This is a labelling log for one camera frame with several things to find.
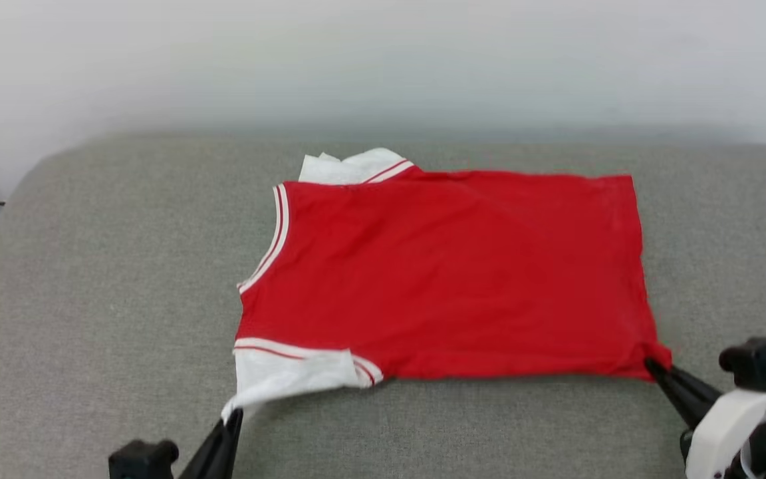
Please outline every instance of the white wall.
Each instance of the white wall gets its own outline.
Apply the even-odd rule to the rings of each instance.
[[[0,198],[101,134],[280,127],[766,142],[766,2],[0,0]]]

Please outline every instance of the red jersey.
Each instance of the red jersey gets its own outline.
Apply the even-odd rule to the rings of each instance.
[[[671,364],[629,176],[396,169],[274,188],[273,243],[239,285],[234,406],[392,377],[648,379],[644,358]]]

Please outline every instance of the black clamp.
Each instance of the black clamp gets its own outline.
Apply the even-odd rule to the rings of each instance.
[[[179,479],[231,479],[241,432],[243,411],[236,409],[224,422],[219,420]],[[108,458],[110,479],[174,479],[171,464],[179,448],[170,440],[157,444],[132,440]]]
[[[751,337],[742,345],[732,346],[720,353],[720,367],[735,377],[735,386],[752,391],[766,391],[766,337]],[[645,360],[646,368],[656,380],[664,395],[682,417],[688,429],[679,438],[682,457],[687,461],[693,431],[714,406],[721,392],[696,376],[673,366],[666,370],[652,359]],[[749,438],[751,469],[766,470],[766,422],[760,424]],[[740,477],[739,457],[729,468],[727,477]]]

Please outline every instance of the red stripe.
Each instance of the red stripe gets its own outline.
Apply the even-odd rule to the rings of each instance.
[[[380,173],[377,173],[377,174],[376,174],[376,175],[374,175],[374,176],[371,176],[369,179],[365,180],[365,181],[364,181],[364,183],[369,183],[369,182],[371,182],[373,179],[375,179],[376,177],[378,177],[378,176],[382,175],[383,173],[386,173],[386,172],[391,172],[392,170],[396,169],[397,167],[401,166],[401,165],[402,165],[402,164],[404,164],[404,163],[407,163],[407,160],[401,160],[401,161],[399,161],[398,163],[395,163],[395,164],[393,164],[392,166],[390,166],[389,168],[386,168],[386,169],[385,169],[385,170],[383,170],[382,172],[380,172]]]
[[[285,353],[280,353],[279,351],[274,351],[273,349],[261,348],[259,346],[236,346],[235,349],[256,349],[256,351],[264,351],[266,353],[271,353],[272,355],[277,355],[278,357],[284,357],[284,358],[289,358],[289,359],[306,359],[304,357],[296,357],[295,355],[287,355]]]
[[[377,384],[377,381],[374,381],[374,376],[372,376],[371,373],[368,372],[368,369],[366,369],[365,366],[362,366],[362,363],[358,361],[353,361],[353,364],[355,364],[356,366],[359,366],[360,369],[362,369],[366,374],[368,374],[368,379],[371,379],[372,386]]]

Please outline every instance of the gray couch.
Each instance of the gray couch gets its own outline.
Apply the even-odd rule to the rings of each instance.
[[[0,477],[107,477],[137,436],[185,464],[235,387],[235,284],[273,234],[271,185],[371,146],[113,140],[34,169],[0,217]],[[631,173],[677,364],[728,389],[718,353],[766,335],[766,146],[385,146],[428,170]],[[639,381],[392,380],[264,406],[235,476],[676,478],[681,430]]]

